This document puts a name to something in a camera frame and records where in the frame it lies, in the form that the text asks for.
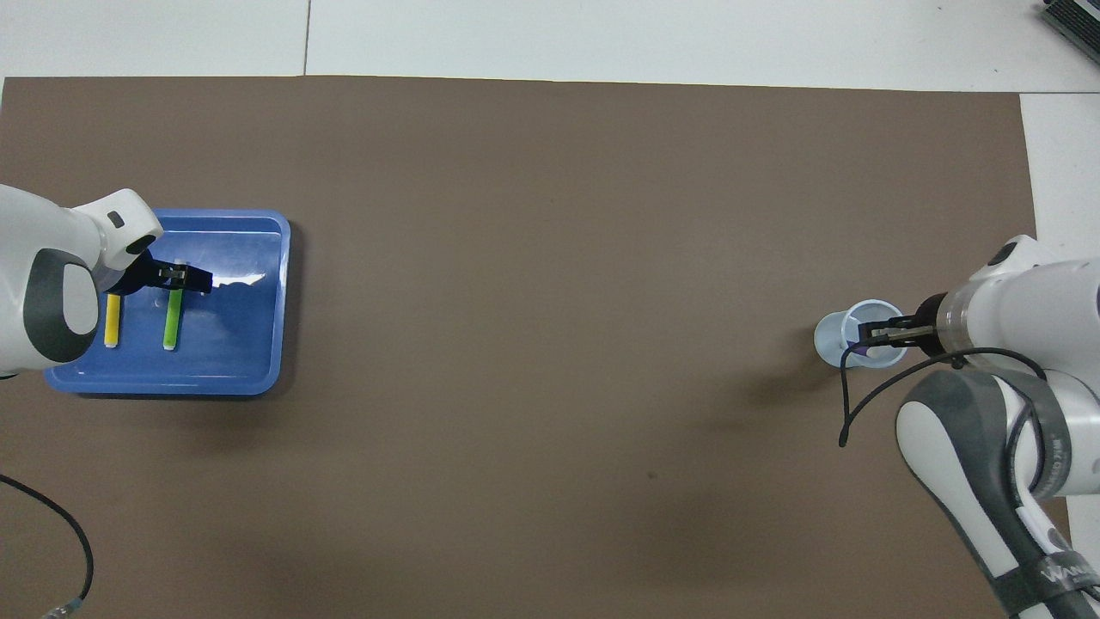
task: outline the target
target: green marker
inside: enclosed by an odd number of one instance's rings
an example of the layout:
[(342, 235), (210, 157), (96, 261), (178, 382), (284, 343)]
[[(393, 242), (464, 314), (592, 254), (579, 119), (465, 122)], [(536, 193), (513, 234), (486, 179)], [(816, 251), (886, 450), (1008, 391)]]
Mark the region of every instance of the green marker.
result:
[(164, 350), (175, 351), (176, 339), (179, 336), (179, 314), (184, 307), (184, 290), (168, 291), (168, 316), (164, 320)]

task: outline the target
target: yellow marker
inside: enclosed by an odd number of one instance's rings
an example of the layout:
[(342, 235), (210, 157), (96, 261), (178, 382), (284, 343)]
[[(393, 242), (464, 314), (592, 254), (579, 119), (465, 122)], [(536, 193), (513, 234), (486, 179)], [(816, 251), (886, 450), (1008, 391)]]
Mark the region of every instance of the yellow marker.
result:
[(122, 297), (117, 294), (107, 295), (107, 323), (103, 325), (103, 346), (114, 349), (119, 345), (119, 321), (122, 316)]

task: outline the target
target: brown table surface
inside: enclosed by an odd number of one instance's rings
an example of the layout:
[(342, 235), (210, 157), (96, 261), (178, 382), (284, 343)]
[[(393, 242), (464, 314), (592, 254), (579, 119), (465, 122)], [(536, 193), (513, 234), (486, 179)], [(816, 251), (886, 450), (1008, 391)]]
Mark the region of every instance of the brown table surface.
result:
[[(2, 471), (91, 538), (87, 619), (1001, 617), (898, 454), (905, 389), (837, 449), (811, 333), (1033, 232), (1013, 95), (9, 78), (0, 183), (294, 224), (266, 396), (0, 385)], [(0, 616), (36, 617), (79, 548), (0, 497)]]

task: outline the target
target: cable connector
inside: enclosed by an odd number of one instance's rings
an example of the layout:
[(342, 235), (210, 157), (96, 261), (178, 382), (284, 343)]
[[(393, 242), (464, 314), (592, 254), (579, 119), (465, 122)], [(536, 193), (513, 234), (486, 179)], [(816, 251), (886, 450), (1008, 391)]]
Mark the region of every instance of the cable connector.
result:
[(64, 606), (58, 606), (57, 608), (43, 615), (42, 619), (65, 619), (66, 617), (72, 617), (73, 615), (76, 614), (77, 609), (79, 609), (80, 605), (82, 604), (84, 604), (82, 599), (78, 597), (73, 598), (73, 601)]

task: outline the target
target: robotic arm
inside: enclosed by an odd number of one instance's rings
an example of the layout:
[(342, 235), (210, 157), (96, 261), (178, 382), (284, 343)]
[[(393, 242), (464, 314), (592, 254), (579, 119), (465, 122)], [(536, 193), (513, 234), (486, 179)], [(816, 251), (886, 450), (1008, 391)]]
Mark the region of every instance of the robotic arm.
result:
[(152, 257), (147, 247), (164, 230), (131, 189), (62, 208), (0, 185), (0, 378), (84, 355), (99, 324), (99, 291), (210, 291), (209, 272)]
[(1100, 617), (1100, 576), (1037, 502), (1100, 491), (1100, 258), (1059, 261), (1016, 236), (965, 285), (861, 333), (930, 355), (1005, 349), (1044, 368), (1042, 380), (976, 355), (976, 372), (928, 376), (899, 411), (898, 445), (1009, 616)]

